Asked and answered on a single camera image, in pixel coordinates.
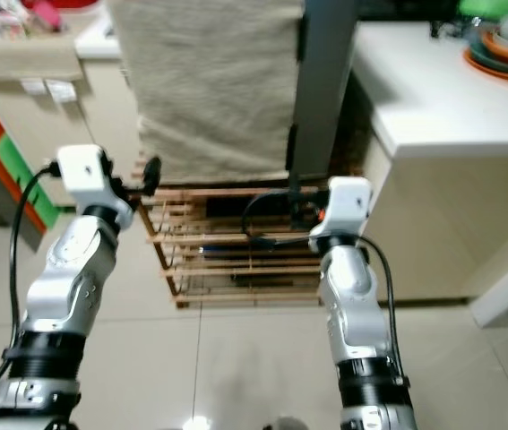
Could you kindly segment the small grey fridge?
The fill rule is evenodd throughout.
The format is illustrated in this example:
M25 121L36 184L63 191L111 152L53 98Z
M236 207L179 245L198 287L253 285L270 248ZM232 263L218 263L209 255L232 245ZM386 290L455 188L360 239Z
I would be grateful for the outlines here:
M359 0L304 0L298 26L298 76L288 160L291 179L328 175Z

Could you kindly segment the wooden slatted pallet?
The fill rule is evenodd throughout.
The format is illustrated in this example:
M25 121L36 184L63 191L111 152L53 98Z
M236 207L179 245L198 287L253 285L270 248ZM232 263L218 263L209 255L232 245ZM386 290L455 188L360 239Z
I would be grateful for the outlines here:
M321 193L302 180L304 193ZM142 224L175 307L253 306L318 299L318 254L293 229L287 180L160 185Z

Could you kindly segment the beige kitchen cabinet white top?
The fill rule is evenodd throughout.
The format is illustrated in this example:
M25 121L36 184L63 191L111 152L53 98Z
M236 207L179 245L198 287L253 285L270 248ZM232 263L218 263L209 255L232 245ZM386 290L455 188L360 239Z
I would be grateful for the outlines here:
M32 97L17 82L0 82L0 123L30 168L51 160L58 147L98 144L114 163L114 175L135 183L142 160L136 102L128 89L118 42L108 14L99 7L66 13L66 36L84 69L74 84L77 101L57 104Z

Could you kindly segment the large beige towel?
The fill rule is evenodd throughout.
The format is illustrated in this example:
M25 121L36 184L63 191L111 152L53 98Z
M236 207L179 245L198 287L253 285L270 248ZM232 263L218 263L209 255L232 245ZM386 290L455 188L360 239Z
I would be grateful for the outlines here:
M287 176L304 0L109 0L147 154L175 185Z

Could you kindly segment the green board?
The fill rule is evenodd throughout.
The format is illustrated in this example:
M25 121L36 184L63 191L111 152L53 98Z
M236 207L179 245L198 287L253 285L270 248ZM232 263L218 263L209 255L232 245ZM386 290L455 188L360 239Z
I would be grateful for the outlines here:
M11 176L19 186L14 196L15 201L19 201L25 185L35 176L35 172L29 168L19 148L7 134L0 136L0 163L6 168L8 176ZM49 200L47 193L42 189L42 184L35 185L35 189L28 198L25 212L32 214L35 225L44 232L53 227L58 218L58 208Z

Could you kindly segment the white counter cabinet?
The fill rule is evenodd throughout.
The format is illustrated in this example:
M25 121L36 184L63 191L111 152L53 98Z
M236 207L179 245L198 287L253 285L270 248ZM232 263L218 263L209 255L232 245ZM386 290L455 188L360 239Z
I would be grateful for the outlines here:
M470 299L508 271L508 81L426 25L364 23L353 77L371 119L366 234L405 302Z

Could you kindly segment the small beige cloth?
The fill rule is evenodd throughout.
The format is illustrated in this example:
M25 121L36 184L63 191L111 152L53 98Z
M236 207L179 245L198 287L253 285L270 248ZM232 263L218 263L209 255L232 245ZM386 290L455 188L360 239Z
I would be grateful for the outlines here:
M80 81L84 70L70 39L0 39L0 81Z

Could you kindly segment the pink packet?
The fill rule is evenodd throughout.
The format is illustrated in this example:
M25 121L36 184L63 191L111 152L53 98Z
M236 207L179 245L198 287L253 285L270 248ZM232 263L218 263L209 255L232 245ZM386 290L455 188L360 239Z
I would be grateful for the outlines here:
M48 31L60 31L64 20L55 5L49 0L33 0L30 4L30 11L42 28Z

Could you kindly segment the clear condiment organizer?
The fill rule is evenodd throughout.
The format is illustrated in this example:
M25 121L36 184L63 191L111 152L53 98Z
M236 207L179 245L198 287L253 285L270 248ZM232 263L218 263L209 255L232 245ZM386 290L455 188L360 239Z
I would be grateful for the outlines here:
M20 0L0 0L0 39L32 39L60 33L42 28L30 11L29 5Z

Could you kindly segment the orange plate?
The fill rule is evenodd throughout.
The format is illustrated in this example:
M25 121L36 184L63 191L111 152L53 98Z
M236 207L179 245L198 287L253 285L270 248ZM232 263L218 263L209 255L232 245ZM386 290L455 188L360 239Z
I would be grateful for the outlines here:
M501 71L496 71L491 68L486 68L485 65L480 64L478 61L472 57L472 52L469 48L465 50L465 54L463 54L463 58L468 63L471 68L479 70L481 73L485 73L486 75L492 75L492 77L500 79L500 81L508 81L508 73L501 73Z

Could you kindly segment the dark green plate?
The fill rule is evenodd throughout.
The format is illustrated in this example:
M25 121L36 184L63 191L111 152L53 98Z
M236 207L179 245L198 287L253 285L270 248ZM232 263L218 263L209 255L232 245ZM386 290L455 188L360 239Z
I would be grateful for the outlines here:
M488 34L478 41L470 42L468 56L483 68L496 73L508 73L508 46Z

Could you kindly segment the green plastic bowl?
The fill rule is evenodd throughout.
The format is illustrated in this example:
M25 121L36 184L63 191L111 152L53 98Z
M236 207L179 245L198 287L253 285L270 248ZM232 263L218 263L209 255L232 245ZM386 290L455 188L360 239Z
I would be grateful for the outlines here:
M457 12L465 17L501 21L508 16L508 0L459 0Z

